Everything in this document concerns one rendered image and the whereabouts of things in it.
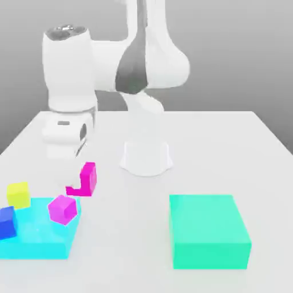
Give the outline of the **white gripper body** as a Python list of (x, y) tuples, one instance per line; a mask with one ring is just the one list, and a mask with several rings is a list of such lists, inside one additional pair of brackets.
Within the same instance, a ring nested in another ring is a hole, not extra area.
[(47, 155), (53, 159), (77, 157), (87, 141), (87, 134), (82, 132), (45, 132), (42, 138), (46, 144)]

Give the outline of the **small magenta cube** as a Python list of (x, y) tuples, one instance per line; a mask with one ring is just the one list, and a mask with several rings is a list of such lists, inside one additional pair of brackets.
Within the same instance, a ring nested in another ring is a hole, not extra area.
[(86, 162), (80, 172), (79, 189), (66, 187), (68, 196), (91, 197), (97, 184), (96, 163)]

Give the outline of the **small pink cube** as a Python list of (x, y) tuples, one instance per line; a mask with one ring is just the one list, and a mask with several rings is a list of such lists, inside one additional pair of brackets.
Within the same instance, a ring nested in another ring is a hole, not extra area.
[(77, 216), (76, 199), (68, 196), (59, 195), (47, 207), (50, 220), (58, 224), (68, 225)]

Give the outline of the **small yellow cube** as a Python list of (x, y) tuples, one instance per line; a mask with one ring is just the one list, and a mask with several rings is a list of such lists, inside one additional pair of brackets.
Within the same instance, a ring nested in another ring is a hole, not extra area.
[(27, 182), (13, 183), (7, 186), (7, 203), (15, 209), (29, 208), (31, 198)]

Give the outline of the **small blue cube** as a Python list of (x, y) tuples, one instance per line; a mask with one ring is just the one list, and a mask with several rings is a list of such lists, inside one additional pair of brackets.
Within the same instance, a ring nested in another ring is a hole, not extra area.
[(0, 209), (0, 240), (16, 237), (17, 218), (13, 206)]

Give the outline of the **large cyan box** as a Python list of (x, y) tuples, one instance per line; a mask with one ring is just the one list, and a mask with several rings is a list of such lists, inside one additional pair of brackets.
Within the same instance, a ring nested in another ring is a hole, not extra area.
[(17, 236), (0, 240), (0, 259), (67, 259), (81, 216), (77, 200), (77, 216), (67, 225), (50, 220), (48, 204), (52, 197), (34, 197), (31, 207), (16, 210)]

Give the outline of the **large turquoise box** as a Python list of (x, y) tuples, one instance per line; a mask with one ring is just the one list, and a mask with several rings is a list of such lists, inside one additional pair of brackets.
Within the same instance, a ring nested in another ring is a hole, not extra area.
[(244, 270), (252, 241), (231, 195), (170, 195), (173, 268)]

